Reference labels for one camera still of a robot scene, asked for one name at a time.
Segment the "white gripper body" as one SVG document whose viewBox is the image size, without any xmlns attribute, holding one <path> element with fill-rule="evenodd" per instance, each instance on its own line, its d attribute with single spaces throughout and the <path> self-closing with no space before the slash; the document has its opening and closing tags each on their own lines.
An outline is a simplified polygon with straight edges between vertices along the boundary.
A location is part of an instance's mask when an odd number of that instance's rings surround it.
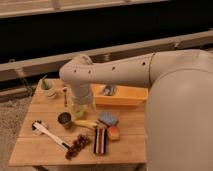
<svg viewBox="0 0 213 171">
<path fill-rule="evenodd" d="M 78 105 L 91 104 L 93 92 L 89 84 L 71 84 L 73 102 Z"/>
</svg>

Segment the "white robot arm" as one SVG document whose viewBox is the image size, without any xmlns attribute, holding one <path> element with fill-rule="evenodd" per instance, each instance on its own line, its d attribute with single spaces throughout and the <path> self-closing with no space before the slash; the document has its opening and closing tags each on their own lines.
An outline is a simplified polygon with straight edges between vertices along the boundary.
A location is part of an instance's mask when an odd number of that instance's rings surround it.
<svg viewBox="0 0 213 171">
<path fill-rule="evenodd" d="M 143 87 L 148 171 L 213 171 L 213 54 L 154 52 L 94 64 L 78 55 L 59 72 L 73 100 L 92 100 L 92 83 Z"/>
</svg>

